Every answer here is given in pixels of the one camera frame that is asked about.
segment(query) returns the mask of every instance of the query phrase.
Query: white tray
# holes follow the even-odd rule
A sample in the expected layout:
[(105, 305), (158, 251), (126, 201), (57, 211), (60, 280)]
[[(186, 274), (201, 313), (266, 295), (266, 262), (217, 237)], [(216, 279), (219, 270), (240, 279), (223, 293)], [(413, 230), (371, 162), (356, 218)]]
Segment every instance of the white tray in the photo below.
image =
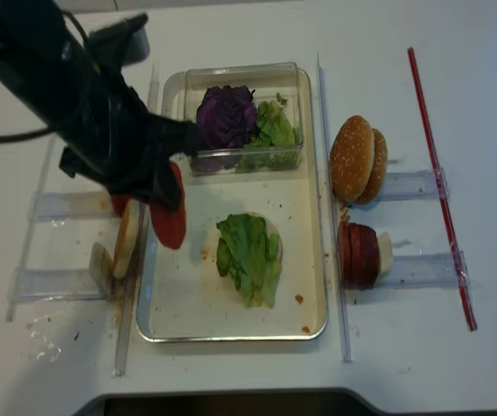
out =
[[(313, 145), (310, 81), (300, 70), (304, 147), (295, 170), (193, 177), (185, 158), (187, 235), (180, 250), (161, 246), (149, 227), (137, 324), (148, 341), (310, 340), (326, 325), (324, 251)], [(165, 84), (162, 115), (183, 113), (184, 73)], [(274, 223), (283, 242), (273, 309), (243, 306), (231, 279), (216, 268), (218, 221), (254, 211)], [(304, 298), (299, 304), (295, 297)]]

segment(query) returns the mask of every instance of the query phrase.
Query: cheese slice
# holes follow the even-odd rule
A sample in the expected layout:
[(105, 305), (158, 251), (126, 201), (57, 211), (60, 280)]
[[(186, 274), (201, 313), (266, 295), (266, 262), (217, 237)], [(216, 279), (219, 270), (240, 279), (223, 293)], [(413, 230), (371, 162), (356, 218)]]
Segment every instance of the cheese slice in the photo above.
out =
[(393, 265), (393, 247), (389, 233), (384, 232), (378, 237), (379, 248), (379, 275), (388, 271)]

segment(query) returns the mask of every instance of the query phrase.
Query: black cable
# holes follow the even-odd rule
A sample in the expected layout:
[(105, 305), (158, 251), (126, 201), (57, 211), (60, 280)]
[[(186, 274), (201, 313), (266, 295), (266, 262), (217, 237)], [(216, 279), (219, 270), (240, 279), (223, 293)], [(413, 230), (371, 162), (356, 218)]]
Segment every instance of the black cable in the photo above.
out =
[(61, 13), (69, 19), (69, 21), (75, 26), (77, 31), (79, 32), (81, 39), (83, 39), (83, 45), (85, 46), (86, 49), (88, 49), (88, 38), (87, 38), (87, 33), (83, 29), (83, 27), (80, 25), (80, 23), (77, 21), (73, 13), (69, 10), (62, 10)]
[[(67, 17), (70, 20), (70, 22), (75, 26), (81, 38), (83, 39), (83, 44), (86, 51), (88, 51), (87, 33), (85, 32), (83, 27), (80, 25), (80, 23), (77, 21), (75, 16), (70, 11), (62, 10), (61, 13), (65, 17)], [(87, 105), (89, 93), (91, 91), (91, 83), (92, 80), (89, 80), (87, 88), (85, 89), (86, 92), (81, 97), (80, 105), (71, 114), (67, 115), (66, 117), (63, 117), (62, 120), (53, 124), (52, 126), (47, 126), (38, 130), (32, 130), (30, 132), (25, 132), (25, 133), (0, 135), (0, 145), (7, 145), (9, 143), (19, 143), (22, 141), (38, 139), (42, 136), (46, 136), (47, 134), (52, 134), (57, 132), (58, 130), (62, 130), (70, 121), (75, 119), (75, 117), (77, 117), (81, 113), (83, 108)]]

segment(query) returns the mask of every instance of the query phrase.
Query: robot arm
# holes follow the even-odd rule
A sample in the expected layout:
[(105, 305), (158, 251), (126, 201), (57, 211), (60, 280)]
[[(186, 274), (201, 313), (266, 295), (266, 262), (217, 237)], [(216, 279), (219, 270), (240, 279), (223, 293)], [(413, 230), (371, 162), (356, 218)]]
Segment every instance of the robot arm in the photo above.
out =
[(0, 82), (67, 144), (60, 168), (112, 194), (175, 211), (174, 153), (202, 148), (197, 128), (150, 114), (121, 75), (146, 15), (82, 32), (81, 46), (52, 0), (0, 0)]

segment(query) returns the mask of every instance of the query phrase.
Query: bread slice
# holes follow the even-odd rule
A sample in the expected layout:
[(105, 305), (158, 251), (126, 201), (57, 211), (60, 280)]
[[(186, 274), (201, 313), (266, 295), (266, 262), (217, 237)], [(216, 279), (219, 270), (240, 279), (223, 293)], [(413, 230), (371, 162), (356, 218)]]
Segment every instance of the bread slice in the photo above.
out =
[(139, 233), (140, 202), (130, 199), (121, 218), (116, 245), (113, 250), (113, 276), (125, 277)]
[(354, 202), (366, 188), (374, 160), (374, 137), (370, 123), (353, 115), (339, 130), (330, 153), (333, 193)]
[(379, 247), (379, 275), (382, 276), (393, 265), (393, 247), (389, 234), (384, 232), (378, 237)]
[(356, 203), (360, 205), (368, 204), (379, 194), (387, 173), (387, 142), (379, 130), (372, 128), (372, 131), (373, 167), (364, 192), (356, 200)]

